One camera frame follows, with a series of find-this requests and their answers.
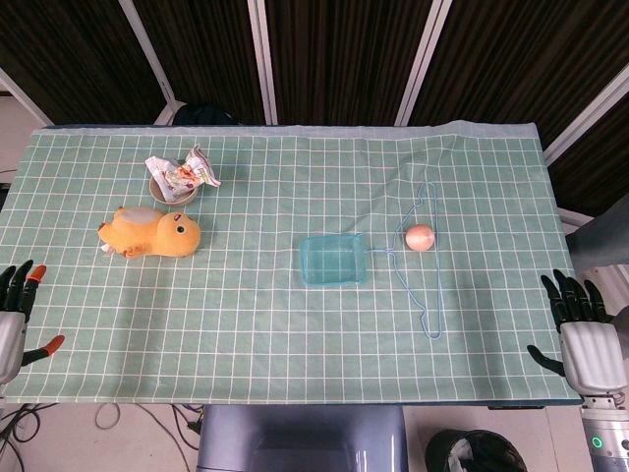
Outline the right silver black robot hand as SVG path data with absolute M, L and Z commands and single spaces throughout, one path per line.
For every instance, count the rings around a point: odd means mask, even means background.
M 579 283 L 558 269 L 541 283 L 558 334 L 561 358 L 552 359 L 535 345 L 527 351 L 540 367 L 563 377 L 583 397 L 613 396 L 629 386 L 622 344 L 599 289 Z

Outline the pink round peach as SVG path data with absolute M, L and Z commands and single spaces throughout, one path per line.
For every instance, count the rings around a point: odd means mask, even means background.
M 436 237 L 433 229 L 426 224 L 417 224 L 407 229 L 405 242 L 409 249 L 415 252 L 426 252 L 435 244 Z

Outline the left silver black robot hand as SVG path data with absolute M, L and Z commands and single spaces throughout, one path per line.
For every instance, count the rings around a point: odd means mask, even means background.
M 33 260 L 0 273 L 0 385 L 12 381 L 22 367 L 52 356 L 65 341 L 59 334 L 41 347 L 25 349 L 36 291 L 45 273 L 46 266 L 33 268 Z

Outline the crumpled white snack wrapper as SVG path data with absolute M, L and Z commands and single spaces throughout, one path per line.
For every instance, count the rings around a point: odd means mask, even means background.
M 215 188 L 221 185 L 200 145 L 194 145 L 183 161 L 151 156 L 144 163 L 167 204 L 180 200 L 202 185 Z

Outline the white partition frame post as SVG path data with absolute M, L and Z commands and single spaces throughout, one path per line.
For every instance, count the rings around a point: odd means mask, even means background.
M 41 108 L 26 94 L 26 92 L 0 67 L 0 84 L 13 96 L 43 127 L 53 126 L 54 123 Z
M 452 2 L 453 0 L 431 0 L 429 14 L 395 118 L 395 126 L 404 127 L 409 124 Z
M 264 120 L 267 126 L 274 126 L 278 117 L 265 0 L 248 0 L 248 9 Z
M 133 0 L 118 0 L 118 2 L 138 40 L 138 43 L 143 51 L 143 55 L 158 82 L 159 88 L 166 102 L 154 124 L 156 126 L 171 125 L 176 112 L 184 105 L 184 102 L 175 98 L 174 91 L 159 61 Z
M 629 93 L 629 63 L 597 94 L 543 151 L 551 166 Z

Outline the beige paper bowl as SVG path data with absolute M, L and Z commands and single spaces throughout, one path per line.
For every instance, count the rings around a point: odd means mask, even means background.
M 159 202 L 169 206 L 184 206 L 197 196 L 198 187 L 171 184 L 164 176 L 155 175 L 149 179 L 149 192 Z

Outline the green checked tablecloth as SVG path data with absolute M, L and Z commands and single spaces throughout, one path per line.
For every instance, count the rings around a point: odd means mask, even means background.
M 101 250 L 118 207 L 154 207 L 145 161 L 194 146 L 221 182 L 186 206 L 190 257 Z M 422 182 L 438 194 L 444 332 L 368 249 L 394 230 Z M 437 329 L 432 250 L 405 233 L 397 264 Z M 532 124 L 422 128 L 122 127 L 33 132 L 0 211 L 0 269 L 47 267 L 12 403 L 574 404 L 527 346 L 556 356 L 541 284 L 570 272 Z

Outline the black trash bin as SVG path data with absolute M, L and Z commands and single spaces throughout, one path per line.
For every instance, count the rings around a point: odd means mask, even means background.
M 516 447 L 487 430 L 435 434 L 426 447 L 425 463 L 428 472 L 528 472 Z

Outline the black bag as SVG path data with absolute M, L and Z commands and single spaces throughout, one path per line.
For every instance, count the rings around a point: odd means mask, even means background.
M 220 107 L 212 104 L 187 103 L 175 113 L 173 126 L 232 126 L 239 122 Z

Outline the yellow duck plush toy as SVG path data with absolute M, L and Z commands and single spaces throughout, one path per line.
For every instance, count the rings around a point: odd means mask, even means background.
M 148 256 L 182 258 L 200 244 L 200 226 L 181 212 L 120 206 L 111 221 L 98 227 L 101 250 L 127 259 Z

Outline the grey bulky covered object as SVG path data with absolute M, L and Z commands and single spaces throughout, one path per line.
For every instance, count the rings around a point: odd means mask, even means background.
M 573 267 L 629 266 L 629 194 L 566 236 Z

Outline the blue-grey robot torso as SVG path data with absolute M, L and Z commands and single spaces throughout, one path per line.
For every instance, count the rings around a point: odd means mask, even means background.
M 197 472 L 408 472 L 400 405 L 206 405 Z

